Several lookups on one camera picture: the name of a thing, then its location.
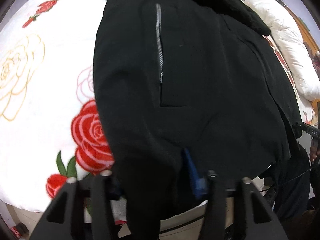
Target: zipper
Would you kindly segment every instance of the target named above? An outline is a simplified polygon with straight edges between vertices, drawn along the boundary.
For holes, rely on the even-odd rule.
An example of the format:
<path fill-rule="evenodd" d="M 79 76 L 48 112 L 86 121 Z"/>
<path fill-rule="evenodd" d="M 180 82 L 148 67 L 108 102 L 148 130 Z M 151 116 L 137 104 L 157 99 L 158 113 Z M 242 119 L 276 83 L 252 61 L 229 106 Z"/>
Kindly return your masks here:
<path fill-rule="evenodd" d="M 159 66 L 160 66 L 160 85 L 162 85 L 163 79 L 163 51 L 162 51 L 162 43 L 161 43 L 161 5 L 156 4 L 157 11 L 157 21 L 156 21 L 156 38 L 157 38 L 157 46 L 158 46 L 158 56 L 159 56 Z"/>

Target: gold rose outline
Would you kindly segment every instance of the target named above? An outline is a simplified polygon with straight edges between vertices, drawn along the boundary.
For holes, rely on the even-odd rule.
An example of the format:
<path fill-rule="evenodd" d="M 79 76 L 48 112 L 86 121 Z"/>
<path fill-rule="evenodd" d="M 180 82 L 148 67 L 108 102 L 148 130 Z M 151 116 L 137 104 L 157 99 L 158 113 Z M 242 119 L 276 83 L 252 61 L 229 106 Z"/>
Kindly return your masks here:
<path fill-rule="evenodd" d="M 37 34 L 31 34 L 20 40 L 14 49 L 0 59 L 0 118 L 3 116 L 9 122 L 16 118 L 25 101 L 28 84 L 43 62 L 44 55 L 43 41 Z M 12 102 L 18 104 L 18 107 L 9 109 Z"/>

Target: hand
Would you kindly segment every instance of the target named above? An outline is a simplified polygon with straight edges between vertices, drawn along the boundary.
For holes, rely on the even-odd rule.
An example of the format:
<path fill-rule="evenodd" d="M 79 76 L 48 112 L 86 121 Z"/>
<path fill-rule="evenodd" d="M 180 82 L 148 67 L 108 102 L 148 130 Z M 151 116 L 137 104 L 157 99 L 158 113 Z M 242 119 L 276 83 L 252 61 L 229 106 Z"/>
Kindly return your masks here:
<path fill-rule="evenodd" d="M 310 161 L 313 162 L 317 155 L 320 155 L 320 150 L 318 150 L 318 141 L 314 138 L 311 140 L 311 146 L 310 146 Z"/>

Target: floral bedsheet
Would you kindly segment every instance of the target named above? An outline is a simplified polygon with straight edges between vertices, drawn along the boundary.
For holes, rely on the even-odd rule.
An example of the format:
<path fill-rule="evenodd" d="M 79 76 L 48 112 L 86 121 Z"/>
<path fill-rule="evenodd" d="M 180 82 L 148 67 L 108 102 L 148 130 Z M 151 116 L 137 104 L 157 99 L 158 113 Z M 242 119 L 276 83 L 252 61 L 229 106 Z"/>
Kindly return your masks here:
<path fill-rule="evenodd" d="M 0 32 L 2 201 L 43 212 L 67 177 L 111 168 L 92 83 L 105 3 L 29 0 Z"/>

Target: black hoodie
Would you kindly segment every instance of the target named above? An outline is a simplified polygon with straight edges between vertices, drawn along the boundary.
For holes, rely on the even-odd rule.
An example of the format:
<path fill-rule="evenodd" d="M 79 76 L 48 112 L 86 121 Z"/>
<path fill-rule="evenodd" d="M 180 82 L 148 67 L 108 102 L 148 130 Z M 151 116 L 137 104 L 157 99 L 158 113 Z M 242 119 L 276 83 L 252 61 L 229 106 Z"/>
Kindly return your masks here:
<path fill-rule="evenodd" d="M 240 0 L 108 0 L 93 78 L 114 174 L 136 239 L 157 239 L 159 220 L 196 200 L 183 161 L 199 177 L 256 177 L 299 148 L 297 100 Z"/>

